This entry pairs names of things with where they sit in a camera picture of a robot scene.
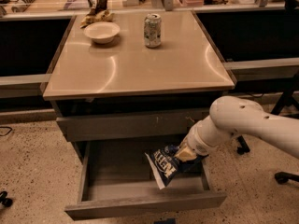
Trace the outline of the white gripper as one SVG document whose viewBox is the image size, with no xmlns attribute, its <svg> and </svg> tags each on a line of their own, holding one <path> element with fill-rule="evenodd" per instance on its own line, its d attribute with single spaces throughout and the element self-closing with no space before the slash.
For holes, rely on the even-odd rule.
<svg viewBox="0 0 299 224">
<path fill-rule="evenodd" d="M 202 122 L 194 124 L 184 137 L 175 157 L 180 161 L 192 161 L 197 155 L 205 156 L 217 146 L 217 137 Z"/>
</svg>

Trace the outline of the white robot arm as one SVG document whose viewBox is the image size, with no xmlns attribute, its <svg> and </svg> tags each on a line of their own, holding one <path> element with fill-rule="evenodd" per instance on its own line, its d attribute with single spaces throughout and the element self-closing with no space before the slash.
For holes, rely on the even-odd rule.
<svg viewBox="0 0 299 224">
<path fill-rule="evenodd" d="M 299 158 L 299 120 L 272 115 L 256 102 L 233 96 L 215 100 L 209 115 L 189 130 L 175 157 L 192 161 L 239 135 L 248 134 Z"/>
</svg>

